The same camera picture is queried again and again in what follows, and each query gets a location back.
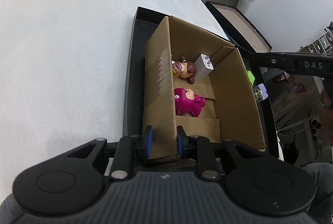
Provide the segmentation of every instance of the cardboard divider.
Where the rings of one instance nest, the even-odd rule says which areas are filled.
[[[221,142],[220,120],[210,118],[195,118],[176,115],[176,124],[182,125],[186,135],[207,137],[210,142]]]
[[[189,84],[187,80],[182,78],[174,78],[174,88],[190,88],[195,94],[206,99],[215,99],[214,91],[210,83],[209,77],[206,77],[200,83]]]
[[[201,109],[199,118],[216,119],[214,101],[206,99],[206,105]]]

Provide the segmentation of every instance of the white cable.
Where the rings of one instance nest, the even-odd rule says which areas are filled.
[[[313,117],[314,117],[314,114],[311,113],[311,115],[310,115],[310,117],[308,118],[308,120],[311,121],[311,120],[313,119]],[[279,129],[277,129],[276,131],[279,132],[279,131],[287,130],[287,129],[289,129],[289,128],[292,128],[292,127],[294,127],[294,126],[297,126],[297,125],[299,125],[299,124],[302,124],[303,122],[304,122],[304,120],[301,120],[301,121],[299,121],[299,122],[297,122],[297,123],[293,123],[293,124],[288,125],[288,126],[286,126],[286,127],[281,127],[281,128],[279,128]]]
[[[284,136],[284,137],[289,137],[289,136],[291,136],[291,135],[298,134],[299,132],[302,132],[304,129],[305,129],[305,128],[303,128],[302,130],[299,130],[299,131],[297,131],[297,132],[295,132],[295,133],[289,134],[289,135],[283,135],[283,134],[281,134],[280,132],[279,132],[279,134],[280,134],[281,136]]]

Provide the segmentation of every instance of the person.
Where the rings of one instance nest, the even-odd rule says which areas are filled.
[[[323,80],[320,94],[323,107],[317,111],[320,116],[323,137],[333,146],[333,79]],[[313,163],[303,169],[316,182],[317,192],[308,213],[319,224],[330,224],[333,215],[333,166],[329,163]]]
[[[15,200],[13,194],[10,194],[0,205],[0,223],[10,224],[17,219],[23,210]]]

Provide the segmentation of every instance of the white power adapter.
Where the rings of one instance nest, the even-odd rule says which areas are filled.
[[[194,83],[202,82],[209,73],[214,70],[214,67],[211,63],[212,58],[211,54],[205,55],[201,54],[199,58],[194,62],[196,67],[196,74],[194,76]]]

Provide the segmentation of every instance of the pink figurine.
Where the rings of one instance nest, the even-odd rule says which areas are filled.
[[[201,108],[206,105],[206,99],[204,97],[194,94],[191,89],[184,88],[176,88],[174,90],[174,101],[177,115],[189,113],[193,117],[198,117]]]

